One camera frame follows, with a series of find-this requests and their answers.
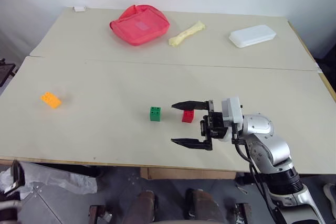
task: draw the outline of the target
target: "white plastic bag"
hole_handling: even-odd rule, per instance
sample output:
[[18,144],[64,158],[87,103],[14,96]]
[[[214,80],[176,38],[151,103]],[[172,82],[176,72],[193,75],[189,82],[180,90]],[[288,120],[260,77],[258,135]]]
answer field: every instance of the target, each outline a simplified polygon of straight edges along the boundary
[[[60,186],[75,194],[94,194],[97,192],[95,178],[65,172],[28,162],[20,162],[24,172],[26,185],[19,188],[21,199],[33,191],[33,182],[42,182],[45,185]],[[4,190],[13,183],[11,169],[0,173],[0,189]]]

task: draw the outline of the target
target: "yellow toy bone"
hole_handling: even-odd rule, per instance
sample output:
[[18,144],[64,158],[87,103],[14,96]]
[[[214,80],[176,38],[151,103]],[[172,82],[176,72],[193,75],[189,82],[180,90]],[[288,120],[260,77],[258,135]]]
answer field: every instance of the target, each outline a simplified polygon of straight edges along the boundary
[[193,35],[194,33],[201,31],[205,28],[205,25],[198,21],[195,25],[187,29],[186,31],[181,32],[179,35],[176,37],[170,38],[169,39],[169,45],[176,47],[178,46],[186,37]]

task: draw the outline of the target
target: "pink pouch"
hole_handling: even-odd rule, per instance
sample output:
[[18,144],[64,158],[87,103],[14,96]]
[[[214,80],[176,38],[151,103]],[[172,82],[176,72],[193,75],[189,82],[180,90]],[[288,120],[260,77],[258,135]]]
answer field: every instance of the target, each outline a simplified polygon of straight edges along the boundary
[[150,5],[132,5],[110,23],[111,29],[121,39],[138,46],[165,34],[169,28],[167,18]]

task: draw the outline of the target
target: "black cable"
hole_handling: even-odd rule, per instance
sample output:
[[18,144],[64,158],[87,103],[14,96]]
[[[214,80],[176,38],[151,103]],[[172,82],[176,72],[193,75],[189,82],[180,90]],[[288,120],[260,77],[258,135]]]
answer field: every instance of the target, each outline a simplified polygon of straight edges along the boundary
[[238,145],[238,144],[235,144],[235,147],[236,147],[236,150],[237,150],[238,154],[239,154],[245,161],[247,161],[247,162],[249,162],[249,163],[252,163],[252,160],[251,160],[250,158],[248,158],[247,156],[245,156],[245,155],[242,153],[242,151],[241,151],[241,149],[239,148],[239,145]]
[[251,173],[251,175],[252,175],[252,178],[253,178],[253,180],[254,180],[254,182],[255,182],[255,184],[256,184],[256,187],[258,188],[258,190],[259,190],[259,192],[260,192],[262,198],[263,198],[264,201],[265,201],[266,207],[267,207],[267,209],[268,209],[268,211],[269,211],[269,213],[270,213],[270,215],[271,215],[273,221],[274,221],[275,223],[278,223],[278,220],[275,218],[274,213],[273,213],[273,210],[271,209],[271,206],[269,205],[268,198],[267,198],[267,195],[266,195],[266,190],[265,190],[265,187],[264,187],[264,185],[263,185],[263,181],[262,181],[262,179],[261,179],[261,176],[260,176],[260,174],[258,173],[257,168],[254,166],[254,164],[253,164],[253,162],[252,162],[252,159],[251,159],[251,156],[250,156],[250,154],[249,154],[247,145],[245,144],[244,146],[245,146],[245,150],[246,150],[246,154],[247,154],[247,156],[245,156],[245,155],[242,153],[242,151],[241,151],[239,145],[238,145],[238,144],[235,144],[235,147],[236,147],[236,150],[237,150],[238,154],[239,154],[245,161],[247,161],[247,162],[249,163],[249,168],[250,168],[250,173]]

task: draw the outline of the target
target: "table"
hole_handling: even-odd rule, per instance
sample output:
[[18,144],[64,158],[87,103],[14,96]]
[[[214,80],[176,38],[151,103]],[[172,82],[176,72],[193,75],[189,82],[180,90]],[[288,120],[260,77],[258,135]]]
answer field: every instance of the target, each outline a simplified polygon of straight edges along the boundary
[[[52,110],[46,91],[63,104]],[[170,105],[238,95],[244,113],[272,119],[299,173],[336,173],[336,104],[315,71],[165,65],[26,57],[0,96],[0,156],[82,164],[247,170],[231,143],[190,150],[170,138],[200,138]],[[162,121],[150,122],[150,106]]]
[[[164,12],[171,26],[162,37],[133,47],[109,27],[122,10],[66,8],[31,56],[56,59],[104,60],[170,65],[224,66],[316,70],[298,36],[283,17]],[[201,20],[206,29],[173,48],[168,39]],[[266,24],[277,36],[262,44],[237,48],[231,31]]]

